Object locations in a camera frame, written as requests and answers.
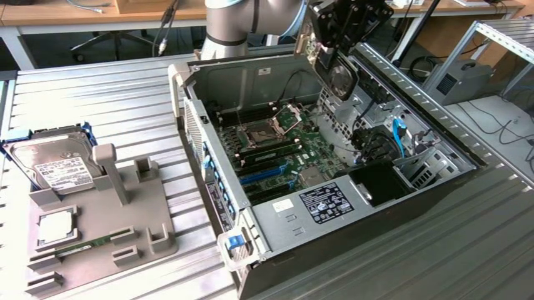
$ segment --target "warning label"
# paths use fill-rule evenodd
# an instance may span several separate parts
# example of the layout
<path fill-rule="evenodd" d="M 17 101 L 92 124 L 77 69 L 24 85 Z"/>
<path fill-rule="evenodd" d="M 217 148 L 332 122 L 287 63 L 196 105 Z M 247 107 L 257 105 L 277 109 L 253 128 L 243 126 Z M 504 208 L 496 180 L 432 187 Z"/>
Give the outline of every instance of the warning label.
<path fill-rule="evenodd" d="M 38 164 L 34 168 L 54 191 L 92 183 L 91 173 L 81 157 Z"/>
<path fill-rule="evenodd" d="M 354 211 L 354 207 L 335 182 L 300 194 L 299 197 L 317 224 L 328 222 Z"/>

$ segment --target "metal shelf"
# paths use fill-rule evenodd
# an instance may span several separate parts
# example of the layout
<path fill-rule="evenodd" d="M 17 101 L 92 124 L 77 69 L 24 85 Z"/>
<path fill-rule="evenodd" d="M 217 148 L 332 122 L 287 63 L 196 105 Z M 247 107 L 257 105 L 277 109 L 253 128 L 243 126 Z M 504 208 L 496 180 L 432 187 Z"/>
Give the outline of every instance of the metal shelf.
<path fill-rule="evenodd" d="M 531 20 L 476 21 L 475 30 L 534 64 L 534 22 Z"/>

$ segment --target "connector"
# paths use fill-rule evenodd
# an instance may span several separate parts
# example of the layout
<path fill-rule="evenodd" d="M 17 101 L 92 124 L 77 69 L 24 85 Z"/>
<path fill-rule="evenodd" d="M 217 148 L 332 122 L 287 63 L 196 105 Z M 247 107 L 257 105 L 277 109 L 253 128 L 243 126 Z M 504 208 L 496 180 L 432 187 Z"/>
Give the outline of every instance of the connector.
<path fill-rule="evenodd" d="M 167 38 L 163 39 L 163 41 L 159 43 L 159 51 L 157 51 L 157 56 L 161 56 L 167 48 Z"/>

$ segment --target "blue pcie slot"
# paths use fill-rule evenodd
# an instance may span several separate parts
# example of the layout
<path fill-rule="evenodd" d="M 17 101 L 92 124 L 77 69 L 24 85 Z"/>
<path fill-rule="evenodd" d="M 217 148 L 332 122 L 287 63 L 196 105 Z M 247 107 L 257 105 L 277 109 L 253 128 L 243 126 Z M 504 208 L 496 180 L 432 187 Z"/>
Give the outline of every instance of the blue pcie slot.
<path fill-rule="evenodd" d="M 260 172 L 255 175 L 244 177 L 241 180 L 239 180 L 239 182 L 241 184 L 255 183 L 259 180 L 281 175 L 285 171 L 285 167 L 287 167 L 287 164 L 284 164 L 283 166 L 275 167 L 273 169 L 269 169 L 264 172 Z"/>

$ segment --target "metal workbench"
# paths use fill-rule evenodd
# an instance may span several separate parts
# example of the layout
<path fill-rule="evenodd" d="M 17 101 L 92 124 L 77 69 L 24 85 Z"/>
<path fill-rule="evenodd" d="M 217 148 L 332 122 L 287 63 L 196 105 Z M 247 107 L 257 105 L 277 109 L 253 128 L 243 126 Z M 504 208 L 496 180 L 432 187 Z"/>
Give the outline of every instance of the metal workbench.
<path fill-rule="evenodd" d="M 179 243 L 172 256 L 53 299 L 236 299 L 172 125 L 167 65 L 189 58 L 25 71 L 6 83 L 2 131 L 68 125 L 83 118 L 95 127 L 99 142 L 115 143 L 119 164 L 147 154 L 157 161 Z M 16 233 L 25 222 L 28 198 L 17 195 L 24 195 L 28 181 L 8 163 L 1 169 L 0 293 L 18 299 L 25 264 L 17 256 Z M 526 299 L 534 295 L 531 278 L 532 191 L 498 164 L 422 217 L 256 298 Z"/>

